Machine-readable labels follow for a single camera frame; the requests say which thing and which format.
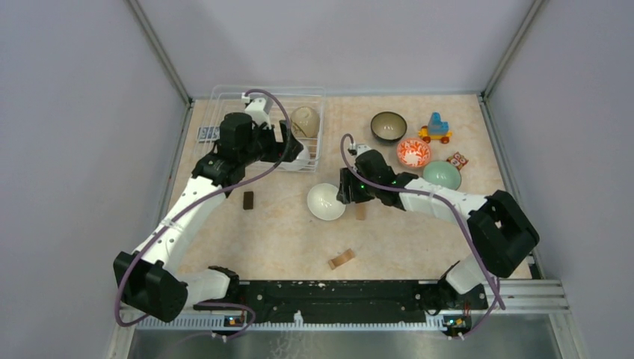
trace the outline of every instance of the blue toy figure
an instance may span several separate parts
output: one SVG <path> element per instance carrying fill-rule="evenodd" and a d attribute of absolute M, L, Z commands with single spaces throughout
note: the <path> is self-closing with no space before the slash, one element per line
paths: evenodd
<path fill-rule="evenodd" d="M 427 124 L 427 132 L 430 136 L 446 136 L 449 132 L 449 124 L 440 119 L 438 112 L 434 112 Z"/>

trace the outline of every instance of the white bowl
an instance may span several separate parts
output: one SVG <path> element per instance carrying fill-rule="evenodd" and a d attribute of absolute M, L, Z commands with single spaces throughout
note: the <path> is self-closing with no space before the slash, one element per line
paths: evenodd
<path fill-rule="evenodd" d="M 308 192 L 310 212 L 324 221 L 335 220 L 345 211 L 345 204 L 336 200 L 338 188 L 330 183 L 319 183 Z"/>
<path fill-rule="evenodd" d="M 287 171 L 299 171 L 302 168 L 305 168 L 310 163 L 310 151 L 308 150 L 308 146 L 304 144 L 302 141 L 298 142 L 304 146 L 301 152 L 299 152 L 298 157 L 293 162 L 282 162 L 280 163 L 280 167 Z"/>

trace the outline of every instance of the mint green bowl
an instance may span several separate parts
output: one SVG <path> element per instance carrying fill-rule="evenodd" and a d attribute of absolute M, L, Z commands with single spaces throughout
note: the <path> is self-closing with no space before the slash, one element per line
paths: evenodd
<path fill-rule="evenodd" d="M 460 171 L 447 161 L 433 161 L 422 170 L 422 178 L 435 185 L 456 190 L 462 183 Z"/>

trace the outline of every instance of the small box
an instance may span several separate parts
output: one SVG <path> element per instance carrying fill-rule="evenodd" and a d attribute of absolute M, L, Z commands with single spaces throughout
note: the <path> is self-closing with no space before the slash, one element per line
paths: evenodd
<path fill-rule="evenodd" d="M 242 199 L 242 209 L 248 211 L 249 209 L 253 209 L 253 191 L 246 191 L 244 193 L 244 198 Z"/>
<path fill-rule="evenodd" d="M 461 170 L 464 165 L 469 163 L 469 160 L 465 156 L 462 156 L 459 152 L 456 152 L 453 156 L 447 159 L 447 162 L 454 165 L 458 170 Z"/>
<path fill-rule="evenodd" d="M 207 126 L 198 127 L 198 143 L 212 142 L 220 138 L 220 127 Z"/>

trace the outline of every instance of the black bowl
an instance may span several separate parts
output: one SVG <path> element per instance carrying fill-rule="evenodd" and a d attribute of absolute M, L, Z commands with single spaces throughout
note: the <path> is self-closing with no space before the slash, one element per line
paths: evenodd
<path fill-rule="evenodd" d="M 407 122 L 400 114 L 381 112 L 370 122 L 374 137 L 384 144 L 395 144 L 407 133 Z"/>

